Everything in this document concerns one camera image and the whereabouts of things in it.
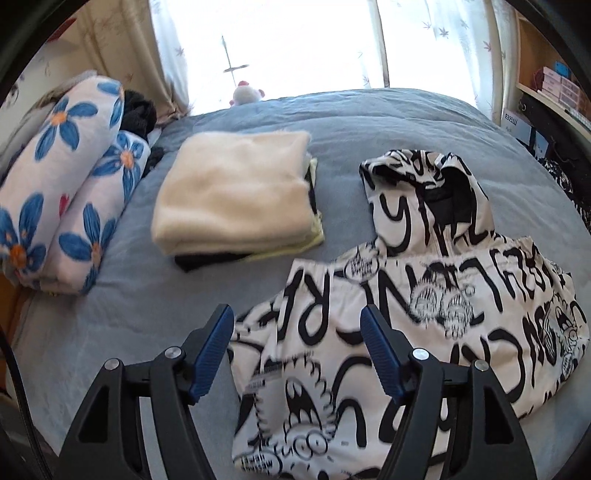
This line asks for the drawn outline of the white black graffiti jacket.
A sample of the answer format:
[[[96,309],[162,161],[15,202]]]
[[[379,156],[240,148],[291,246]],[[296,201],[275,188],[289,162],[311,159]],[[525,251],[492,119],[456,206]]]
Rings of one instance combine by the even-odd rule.
[[[367,305],[439,360],[490,363],[521,417],[560,389],[588,349],[571,275],[532,239],[496,231],[459,156],[392,150],[363,161],[360,174],[376,239],[330,263],[294,261],[283,290],[236,319],[238,470],[377,476],[403,411],[363,344]]]

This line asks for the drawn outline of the black white patterned clothes pile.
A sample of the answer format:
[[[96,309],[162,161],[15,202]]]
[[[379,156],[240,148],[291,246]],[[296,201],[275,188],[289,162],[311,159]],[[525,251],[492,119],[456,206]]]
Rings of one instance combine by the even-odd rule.
[[[518,108],[535,133],[548,142],[538,162],[574,204],[590,230],[590,162],[575,135],[555,112],[528,94],[522,95]]]

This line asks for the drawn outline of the blue bed blanket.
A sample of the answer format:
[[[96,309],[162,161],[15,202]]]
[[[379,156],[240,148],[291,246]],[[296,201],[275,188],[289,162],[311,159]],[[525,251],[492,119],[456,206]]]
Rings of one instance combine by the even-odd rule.
[[[509,133],[468,104],[419,90],[311,94],[188,117],[158,140],[164,157],[139,182],[107,248],[95,286],[82,297],[37,293],[22,311],[14,351],[39,433],[59,451],[82,398],[110,357],[152,358],[204,322],[218,304],[243,312],[280,290],[290,257],[217,264],[185,273],[153,245],[149,228],[160,185],[181,143],[201,131],[311,134],[329,260],[372,236],[358,168],[393,147],[454,152],[492,201],[497,227],[531,236],[574,276],[590,301],[590,236],[550,174]]]

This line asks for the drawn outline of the black folded garment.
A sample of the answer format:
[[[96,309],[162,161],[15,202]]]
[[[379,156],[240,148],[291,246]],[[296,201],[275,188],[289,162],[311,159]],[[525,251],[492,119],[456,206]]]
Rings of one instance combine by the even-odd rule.
[[[175,265],[188,273],[215,264],[238,262],[250,256],[250,253],[213,253],[213,254],[184,254],[176,255]]]

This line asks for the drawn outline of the blue floral folded quilt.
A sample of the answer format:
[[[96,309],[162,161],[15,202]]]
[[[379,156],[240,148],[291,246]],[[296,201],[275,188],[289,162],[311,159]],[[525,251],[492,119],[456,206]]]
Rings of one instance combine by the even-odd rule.
[[[1,265],[36,290],[85,294],[150,154],[124,130],[124,91],[91,76],[49,110],[1,185]]]

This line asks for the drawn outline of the cream fluffy folded sweater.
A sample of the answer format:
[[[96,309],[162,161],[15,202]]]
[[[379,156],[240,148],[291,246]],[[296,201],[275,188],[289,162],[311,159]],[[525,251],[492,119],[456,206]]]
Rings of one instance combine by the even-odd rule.
[[[325,239],[306,131],[203,132],[180,146],[154,205],[168,256],[301,252]]]

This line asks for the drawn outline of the white blue cardboard box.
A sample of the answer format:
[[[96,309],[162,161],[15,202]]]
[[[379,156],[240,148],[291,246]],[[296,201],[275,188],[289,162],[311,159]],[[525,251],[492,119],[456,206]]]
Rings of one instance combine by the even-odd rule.
[[[525,117],[505,109],[501,117],[501,127],[517,139],[537,160],[546,157],[549,142]]]

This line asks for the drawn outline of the black fuzzy garment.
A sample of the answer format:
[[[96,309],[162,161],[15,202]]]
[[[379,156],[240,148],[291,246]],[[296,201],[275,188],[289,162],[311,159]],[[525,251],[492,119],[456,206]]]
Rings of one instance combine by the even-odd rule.
[[[120,129],[147,140],[155,128],[156,109],[152,101],[134,90],[124,91],[124,109]]]

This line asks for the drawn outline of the pink drawer box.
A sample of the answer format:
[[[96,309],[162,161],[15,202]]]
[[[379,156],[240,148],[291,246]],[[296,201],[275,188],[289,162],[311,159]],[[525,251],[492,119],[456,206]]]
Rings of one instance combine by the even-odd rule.
[[[534,74],[533,85],[536,91],[542,92],[556,103],[572,109],[579,107],[580,88],[548,67],[543,67]]]

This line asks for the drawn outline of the white plush toy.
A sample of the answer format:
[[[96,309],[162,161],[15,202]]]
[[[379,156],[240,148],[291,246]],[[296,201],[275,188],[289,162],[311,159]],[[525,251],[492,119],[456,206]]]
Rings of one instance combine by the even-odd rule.
[[[257,103],[266,96],[262,89],[253,88],[249,82],[239,81],[232,98],[229,101],[231,107],[242,106],[246,104]]]

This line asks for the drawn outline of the white sheer curtain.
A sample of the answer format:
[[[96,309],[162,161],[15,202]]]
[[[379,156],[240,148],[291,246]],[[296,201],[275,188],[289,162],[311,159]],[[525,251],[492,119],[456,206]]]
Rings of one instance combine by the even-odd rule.
[[[154,1],[150,13],[193,114],[227,108],[243,81],[270,99],[414,88],[492,120],[516,96],[505,1]]]

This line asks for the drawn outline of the wooden bookshelf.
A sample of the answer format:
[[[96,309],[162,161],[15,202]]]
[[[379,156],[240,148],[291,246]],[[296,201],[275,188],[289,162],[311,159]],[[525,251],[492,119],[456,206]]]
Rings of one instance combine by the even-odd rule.
[[[590,142],[590,99],[556,49],[521,13],[518,32],[517,88],[536,99],[587,143]]]

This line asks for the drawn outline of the beige floral curtain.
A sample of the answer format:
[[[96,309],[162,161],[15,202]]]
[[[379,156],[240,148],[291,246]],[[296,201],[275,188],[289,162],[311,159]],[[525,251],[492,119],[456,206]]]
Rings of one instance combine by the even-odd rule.
[[[95,70],[151,100],[160,123],[189,114],[184,50],[166,1],[88,1],[76,18]]]

